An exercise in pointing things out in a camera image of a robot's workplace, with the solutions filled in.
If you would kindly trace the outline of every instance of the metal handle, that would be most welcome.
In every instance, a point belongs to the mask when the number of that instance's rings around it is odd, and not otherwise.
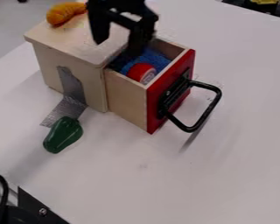
[[[188,85],[189,88],[191,87],[204,88],[216,93],[216,96],[214,97],[213,101],[207,107],[207,109],[199,118],[199,120],[193,126],[189,127],[184,125],[178,118],[176,118],[171,112],[169,112],[167,108],[163,108],[163,114],[183,131],[188,133],[193,133],[194,131],[198,130],[201,127],[201,125],[206,121],[207,117],[212,113],[213,109],[216,107],[217,103],[220,101],[222,97],[222,92],[216,86],[209,85],[196,80],[188,80]]]

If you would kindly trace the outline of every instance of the yellow object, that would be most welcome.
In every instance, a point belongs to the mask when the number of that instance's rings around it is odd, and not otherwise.
[[[60,25],[75,15],[84,12],[86,12],[86,5],[84,3],[59,3],[46,13],[46,20],[51,25]]]
[[[255,4],[278,4],[279,0],[250,0],[250,2]]]

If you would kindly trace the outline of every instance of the red drawer front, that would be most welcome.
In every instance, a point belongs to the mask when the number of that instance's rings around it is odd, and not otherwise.
[[[174,83],[189,67],[189,79],[193,77],[195,51],[189,50],[172,67],[170,67],[153,85],[147,89],[147,132],[153,134],[166,119],[158,119],[158,100],[164,91]],[[176,103],[170,108],[174,112],[179,108],[183,100],[190,94],[190,89],[180,96]]]

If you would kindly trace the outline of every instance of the red object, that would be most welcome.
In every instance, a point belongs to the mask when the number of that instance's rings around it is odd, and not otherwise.
[[[157,74],[154,66],[148,63],[137,63],[129,71],[128,77],[144,85],[149,83]]]
[[[158,80],[156,80],[147,89],[147,132],[152,134],[155,132],[166,119],[158,119],[158,99],[161,94],[176,81],[183,72],[190,67],[189,79],[193,77],[193,67],[195,60],[195,51],[189,50],[174,65],[172,65]],[[190,94],[190,89],[176,101],[170,108],[170,112],[174,112],[183,100]]]

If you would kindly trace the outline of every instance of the green pepper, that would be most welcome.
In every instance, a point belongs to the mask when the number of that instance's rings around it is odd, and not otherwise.
[[[83,129],[78,120],[63,116],[51,128],[43,145],[46,150],[57,154],[68,145],[78,141],[83,135]]]

